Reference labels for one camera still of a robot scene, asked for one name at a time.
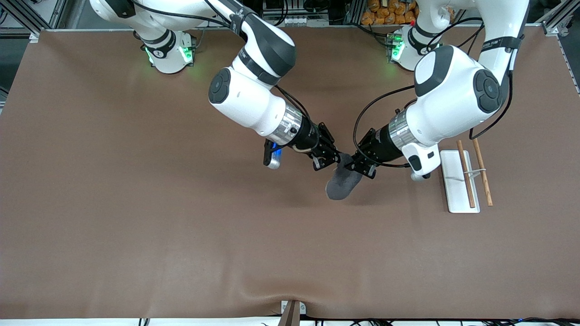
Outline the orange snack bags pile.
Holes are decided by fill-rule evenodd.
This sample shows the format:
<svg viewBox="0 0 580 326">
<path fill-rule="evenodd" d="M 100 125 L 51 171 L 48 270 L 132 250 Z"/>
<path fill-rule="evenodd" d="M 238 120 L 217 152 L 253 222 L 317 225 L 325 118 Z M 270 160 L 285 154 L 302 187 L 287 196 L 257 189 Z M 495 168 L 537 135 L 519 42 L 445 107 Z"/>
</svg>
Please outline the orange snack bags pile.
<svg viewBox="0 0 580 326">
<path fill-rule="evenodd" d="M 416 0 L 367 0 L 361 25 L 414 24 L 420 12 Z"/>
</svg>

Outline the aluminium frame profile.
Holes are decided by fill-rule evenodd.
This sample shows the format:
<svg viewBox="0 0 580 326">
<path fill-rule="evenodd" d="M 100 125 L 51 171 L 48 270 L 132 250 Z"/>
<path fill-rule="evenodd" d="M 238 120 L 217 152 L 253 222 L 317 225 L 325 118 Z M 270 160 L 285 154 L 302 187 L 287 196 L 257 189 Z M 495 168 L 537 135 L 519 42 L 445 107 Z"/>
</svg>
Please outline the aluminium frame profile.
<svg viewBox="0 0 580 326">
<path fill-rule="evenodd" d="M 0 39 L 37 42 L 44 30 L 59 27 L 70 0 L 0 0 Z"/>
<path fill-rule="evenodd" d="M 546 36 L 566 36 L 568 24 L 572 22 L 575 12 L 580 9 L 580 0 L 558 0 L 559 3 L 551 9 L 545 9 L 544 14 L 535 20 L 540 24 Z"/>
</svg>

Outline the brown table cover mat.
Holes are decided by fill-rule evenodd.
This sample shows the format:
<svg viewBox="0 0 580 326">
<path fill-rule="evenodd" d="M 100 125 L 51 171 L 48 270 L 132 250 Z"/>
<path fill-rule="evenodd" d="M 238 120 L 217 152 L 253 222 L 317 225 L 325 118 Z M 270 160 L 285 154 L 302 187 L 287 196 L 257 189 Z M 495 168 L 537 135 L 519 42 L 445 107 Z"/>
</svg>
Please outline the brown table cover mat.
<svg viewBox="0 0 580 326">
<path fill-rule="evenodd" d="M 526 27 L 506 116 L 479 138 L 494 205 L 448 213 L 440 171 L 380 168 L 343 201 L 307 156 L 207 99 L 243 42 L 165 75 L 131 32 L 43 32 L 0 114 L 0 319 L 580 318 L 580 96 Z"/>
</svg>

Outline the grey towel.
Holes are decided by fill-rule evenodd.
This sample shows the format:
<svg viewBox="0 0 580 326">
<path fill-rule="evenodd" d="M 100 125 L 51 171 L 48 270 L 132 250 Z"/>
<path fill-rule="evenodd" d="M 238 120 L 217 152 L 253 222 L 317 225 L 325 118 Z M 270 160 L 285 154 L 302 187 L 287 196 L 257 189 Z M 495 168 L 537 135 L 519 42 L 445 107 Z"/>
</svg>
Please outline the grey towel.
<svg viewBox="0 0 580 326">
<path fill-rule="evenodd" d="M 348 158 L 341 160 L 333 170 L 331 179 L 325 186 L 326 196 L 330 200 L 344 200 L 362 179 L 363 175 L 347 169 L 347 163 L 352 163 L 352 161 L 351 156 L 348 155 Z"/>
</svg>

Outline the white towel rack base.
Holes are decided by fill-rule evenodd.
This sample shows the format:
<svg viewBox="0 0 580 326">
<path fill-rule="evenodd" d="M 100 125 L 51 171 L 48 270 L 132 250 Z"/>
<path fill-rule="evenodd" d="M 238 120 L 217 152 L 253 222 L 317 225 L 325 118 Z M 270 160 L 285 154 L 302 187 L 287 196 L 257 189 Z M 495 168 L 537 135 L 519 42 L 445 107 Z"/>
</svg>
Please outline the white towel rack base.
<svg viewBox="0 0 580 326">
<path fill-rule="evenodd" d="M 472 171 L 469 152 L 467 150 L 464 151 L 464 160 L 467 165 L 467 175 L 470 179 L 474 207 L 470 206 L 470 196 L 464 181 L 464 176 L 466 174 L 464 173 L 458 150 L 442 150 L 440 152 L 440 159 L 449 212 L 480 213 L 476 184 L 473 180 L 477 173 Z"/>
</svg>

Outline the white terminal block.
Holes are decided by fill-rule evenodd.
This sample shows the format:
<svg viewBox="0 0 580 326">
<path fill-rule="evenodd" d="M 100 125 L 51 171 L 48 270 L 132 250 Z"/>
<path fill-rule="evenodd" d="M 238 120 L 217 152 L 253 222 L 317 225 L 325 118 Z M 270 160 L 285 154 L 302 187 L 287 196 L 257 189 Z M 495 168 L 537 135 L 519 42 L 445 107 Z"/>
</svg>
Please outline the white terminal block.
<svg viewBox="0 0 580 326">
<path fill-rule="evenodd" d="M 329 25 L 328 16 L 325 15 L 290 15 L 282 23 L 284 27 L 326 27 Z"/>
</svg>

